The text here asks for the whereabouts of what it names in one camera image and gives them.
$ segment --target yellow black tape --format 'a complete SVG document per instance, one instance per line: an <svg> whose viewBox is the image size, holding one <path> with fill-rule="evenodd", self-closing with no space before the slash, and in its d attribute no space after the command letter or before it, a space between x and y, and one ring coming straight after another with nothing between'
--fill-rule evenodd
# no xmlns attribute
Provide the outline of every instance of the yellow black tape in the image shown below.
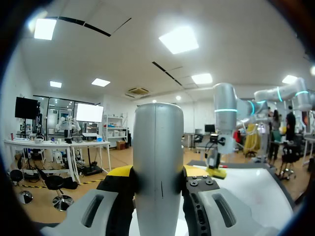
<svg viewBox="0 0 315 236"><path fill-rule="evenodd" d="M104 180L104 179L102 178L102 179L91 180L91 181L83 182L80 185L88 184L88 183L101 182L102 180ZM32 186L32 185L24 185L24 184L21 184L21 186L25 187L25 188L47 188L46 186Z"/></svg>
<svg viewBox="0 0 315 236"><path fill-rule="evenodd" d="M32 185L24 185L24 184L22 184L21 186L25 188L47 188L46 186L32 186Z"/></svg>
<svg viewBox="0 0 315 236"><path fill-rule="evenodd" d="M97 180L87 181L87 182L83 182L83 183L81 183L81 185L82 185L82 184L88 184L88 183L101 182L102 180L104 180L104 179L102 178L102 179L97 179Z"/></svg>

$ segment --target white screen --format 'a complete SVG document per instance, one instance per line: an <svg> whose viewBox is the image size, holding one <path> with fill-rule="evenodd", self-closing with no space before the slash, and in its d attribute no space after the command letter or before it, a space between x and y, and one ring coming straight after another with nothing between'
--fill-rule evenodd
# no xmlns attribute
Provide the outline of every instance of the white screen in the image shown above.
<svg viewBox="0 0 315 236"><path fill-rule="evenodd" d="M78 103L77 121L102 122L103 107Z"/></svg>

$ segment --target black monitor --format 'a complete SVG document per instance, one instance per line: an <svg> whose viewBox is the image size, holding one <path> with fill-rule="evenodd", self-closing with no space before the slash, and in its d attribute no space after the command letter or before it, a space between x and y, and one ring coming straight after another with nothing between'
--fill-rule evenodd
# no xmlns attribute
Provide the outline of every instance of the black monitor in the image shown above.
<svg viewBox="0 0 315 236"><path fill-rule="evenodd" d="M16 97L15 117L23 119L35 119L37 115L37 100Z"/></svg>
<svg viewBox="0 0 315 236"><path fill-rule="evenodd" d="M205 132L215 133L216 132L216 126L214 124L205 124Z"/></svg>

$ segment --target person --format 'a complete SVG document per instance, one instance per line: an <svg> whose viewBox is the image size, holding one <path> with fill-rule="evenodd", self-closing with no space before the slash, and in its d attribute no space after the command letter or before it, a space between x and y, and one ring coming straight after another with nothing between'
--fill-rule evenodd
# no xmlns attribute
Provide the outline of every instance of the person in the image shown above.
<svg viewBox="0 0 315 236"><path fill-rule="evenodd" d="M268 107L268 117L272 117L272 111L270 107ZM271 132L271 130L272 130L272 123L269 122L269 133Z"/></svg>
<svg viewBox="0 0 315 236"><path fill-rule="evenodd" d="M270 132L271 142L270 142L268 159L271 161L272 156L274 156L274 162L275 162L275 160L277 159L278 150L279 150L279 144L277 144L276 142L281 141L281 135L279 131L280 119L279 119L279 113L277 110L274 111L271 124L272 124L272 131Z"/></svg>
<svg viewBox="0 0 315 236"><path fill-rule="evenodd" d="M289 106L289 114L286 115L286 139L292 141L295 130L295 115L293 114L292 106Z"/></svg>

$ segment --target black stool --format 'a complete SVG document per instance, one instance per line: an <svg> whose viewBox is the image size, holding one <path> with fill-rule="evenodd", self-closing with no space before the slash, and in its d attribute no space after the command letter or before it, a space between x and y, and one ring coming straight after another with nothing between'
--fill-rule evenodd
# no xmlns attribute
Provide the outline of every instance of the black stool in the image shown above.
<svg viewBox="0 0 315 236"><path fill-rule="evenodd" d="M33 195L30 191L23 191L19 182L23 179L23 174L20 170L13 170L10 172L10 177L12 181L17 182L17 186L21 189L18 193L18 199L22 204L29 204L33 200Z"/></svg>
<svg viewBox="0 0 315 236"><path fill-rule="evenodd" d="M291 175L296 178L293 170L293 163L300 159L299 147L297 145L285 144L283 148L282 164L279 171L279 178L290 180Z"/></svg>
<svg viewBox="0 0 315 236"><path fill-rule="evenodd" d="M60 176L46 176L46 174L36 168L40 177L45 181L45 184L48 189L56 190L58 196L53 199L54 208L59 211L65 211L69 206L73 204L73 199L67 195L63 195L63 192L60 190L64 185L64 179Z"/></svg>

